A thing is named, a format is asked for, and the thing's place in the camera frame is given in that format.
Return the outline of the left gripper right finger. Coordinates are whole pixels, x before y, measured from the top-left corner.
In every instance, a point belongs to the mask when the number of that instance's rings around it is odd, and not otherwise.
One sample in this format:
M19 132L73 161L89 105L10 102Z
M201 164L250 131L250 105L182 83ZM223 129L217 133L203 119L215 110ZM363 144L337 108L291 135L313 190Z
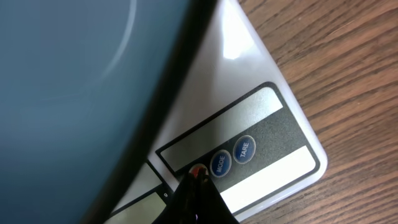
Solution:
M196 177L197 223L239 224L222 199L220 193L205 172Z

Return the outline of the white digital kitchen scale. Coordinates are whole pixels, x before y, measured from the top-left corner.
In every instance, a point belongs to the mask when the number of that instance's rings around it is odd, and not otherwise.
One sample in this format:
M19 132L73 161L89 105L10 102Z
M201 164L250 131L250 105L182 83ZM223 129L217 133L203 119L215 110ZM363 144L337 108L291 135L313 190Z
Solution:
M204 168L237 221L316 182L327 156L237 1L218 1L148 160L110 223L151 223Z

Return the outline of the blue plastic bowl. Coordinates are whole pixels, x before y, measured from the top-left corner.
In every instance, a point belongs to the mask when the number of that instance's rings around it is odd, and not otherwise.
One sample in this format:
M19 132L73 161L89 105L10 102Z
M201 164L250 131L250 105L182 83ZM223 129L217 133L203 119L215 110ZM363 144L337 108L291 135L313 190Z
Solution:
M1 0L1 222L103 223L215 1Z

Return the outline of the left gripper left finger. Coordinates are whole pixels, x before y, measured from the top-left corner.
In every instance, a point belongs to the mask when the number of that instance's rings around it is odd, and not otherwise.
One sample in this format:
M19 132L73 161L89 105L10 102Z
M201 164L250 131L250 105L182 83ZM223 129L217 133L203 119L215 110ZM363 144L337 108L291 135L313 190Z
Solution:
M188 173L179 183L169 204L152 222L153 224L194 224L196 178Z

